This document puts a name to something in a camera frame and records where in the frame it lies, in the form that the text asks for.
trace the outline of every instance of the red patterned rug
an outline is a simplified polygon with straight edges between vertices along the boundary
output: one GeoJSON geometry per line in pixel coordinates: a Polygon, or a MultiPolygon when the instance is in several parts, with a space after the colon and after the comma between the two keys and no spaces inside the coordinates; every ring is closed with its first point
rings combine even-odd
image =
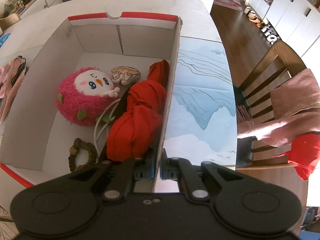
{"type": "Polygon", "coordinates": [[[233,10],[240,11],[240,12],[243,12],[243,7],[244,7],[241,0],[214,0],[213,4],[228,7],[233,10]]]}

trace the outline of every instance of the plush toy eye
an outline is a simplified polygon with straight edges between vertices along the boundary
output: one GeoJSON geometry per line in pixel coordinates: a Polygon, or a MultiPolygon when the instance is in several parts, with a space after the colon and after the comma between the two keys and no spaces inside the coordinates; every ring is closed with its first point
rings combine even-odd
{"type": "Polygon", "coordinates": [[[103,81],[104,81],[107,85],[109,85],[109,82],[108,82],[108,80],[107,80],[106,78],[103,78],[103,81]]]}
{"type": "Polygon", "coordinates": [[[89,82],[89,86],[90,86],[91,89],[96,89],[97,88],[96,84],[94,82],[92,82],[92,81],[89,82]]]}

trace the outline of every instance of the red fabric bundle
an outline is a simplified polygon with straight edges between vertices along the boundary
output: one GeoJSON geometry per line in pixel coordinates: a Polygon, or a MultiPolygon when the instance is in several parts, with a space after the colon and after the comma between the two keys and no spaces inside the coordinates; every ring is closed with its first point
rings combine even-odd
{"type": "Polygon", "coordinates": [[[148,79],[130,88],[127,112],[112,125],[107,139],[110,160],[122,162],[127,158],[143,157],[158,136],[162,125],[160,113],[166,101],[162,86],[168,79],[166,73],[169,73],[168,62],[155,63],[150,67],[148,79]]]}
{"type": "Polygon", "coordinates": [[[169,63],[166,60],[156,62],[149,68],[148,79],[154,80],[166,87],[169,77],[169,63]]]}
{"type": "Polygon", "coordinates": [[[302,180],[314,172],[320,159],[320,135],[308,133],[292,140],[291,150],[275,157],[288,156],[288,163],[297,166],[295,170],[302,180]]]}

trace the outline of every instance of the braided rope ring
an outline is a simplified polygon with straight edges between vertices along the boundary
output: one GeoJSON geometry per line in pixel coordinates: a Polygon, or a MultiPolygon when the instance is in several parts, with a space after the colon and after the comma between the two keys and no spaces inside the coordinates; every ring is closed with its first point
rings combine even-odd
{"type": "Polygon", "coordinates": [[[97,158],[98,153],[92,143],[86,143],[80,138],[76,138],[70,148],[70,155],[68,158],[70,171],[77,171],[83,167],[95,164],[97,162],[97,158]],[[76,167],[76,156],[80,152],[80,149],[84,149],[88,152],[88,161],[85,164],[76,167]]]}

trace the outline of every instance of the white cardboard box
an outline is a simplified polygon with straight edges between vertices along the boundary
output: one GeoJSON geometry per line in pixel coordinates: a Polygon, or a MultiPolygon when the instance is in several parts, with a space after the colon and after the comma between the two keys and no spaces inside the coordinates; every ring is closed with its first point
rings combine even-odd
{"type": "MultiPolygon", "coordinates": [[[[132,66],[146,79],[149,66],[163,59],[170,65],[164,124],[167,122],[182,21],[178,16],[123,12],[68,17],[39,51],[6,120],[0,167],[25,187],[69,173],[69,149],[75,138],[93,143],[93,127],[64,119],[55,107],[59,83],[82,67],[110,75],[116,66],[132,66]]],[[[162,149],[165,125],[161,132],[162,149]]],[[[102,149],[106,138],[100,137],[102,149]]],[[[77,165],[85,163],[81,152],[77,165]]]]}

